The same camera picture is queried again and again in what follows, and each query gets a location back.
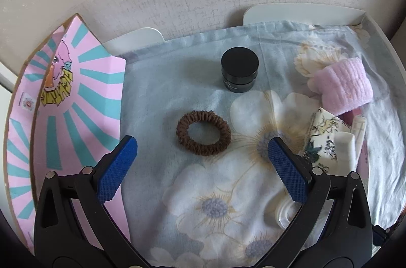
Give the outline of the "large white plastic clip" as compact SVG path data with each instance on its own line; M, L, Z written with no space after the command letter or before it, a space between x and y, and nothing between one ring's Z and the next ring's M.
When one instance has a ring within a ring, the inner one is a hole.
M334 136L336 164L330 169L331 175L347 176L357 171L358 157L355 136L350 132L338 132Z

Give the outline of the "white tissue pack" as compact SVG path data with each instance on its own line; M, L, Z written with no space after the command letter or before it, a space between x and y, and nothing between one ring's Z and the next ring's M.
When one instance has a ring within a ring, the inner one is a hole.
M350 132L350 127L339 117L323 108L318 108L305 139L301 155L312 165L332 174L338 168L334 136L337 132Z

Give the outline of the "clear tape roll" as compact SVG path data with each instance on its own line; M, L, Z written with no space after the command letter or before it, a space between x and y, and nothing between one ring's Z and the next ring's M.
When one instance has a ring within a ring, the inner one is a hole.
M264 221L269 226L285 230L300 208L301 204L293 201L287 191L283 190L266 204Z

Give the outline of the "black cosmetic jar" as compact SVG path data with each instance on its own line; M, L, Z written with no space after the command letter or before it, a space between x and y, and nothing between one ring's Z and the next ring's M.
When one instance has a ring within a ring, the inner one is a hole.
M249 91L257 78L259 58L246 47L232 47L221 58L225 87L234 93Z

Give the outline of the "brown hair scrunchie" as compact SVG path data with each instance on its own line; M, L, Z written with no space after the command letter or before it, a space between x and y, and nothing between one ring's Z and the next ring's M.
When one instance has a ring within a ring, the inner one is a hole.
M176 135L188 151L204 157L224 152L231 142L228 123L213 111L191 111L183 115Z

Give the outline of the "cardboard box pink lining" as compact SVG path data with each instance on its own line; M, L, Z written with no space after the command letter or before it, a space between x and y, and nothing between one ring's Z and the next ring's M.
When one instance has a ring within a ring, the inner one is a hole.
M78 14L25 61L6 117L3 165L16 233L28 250L45 175L79 173L118 144L125 65Z

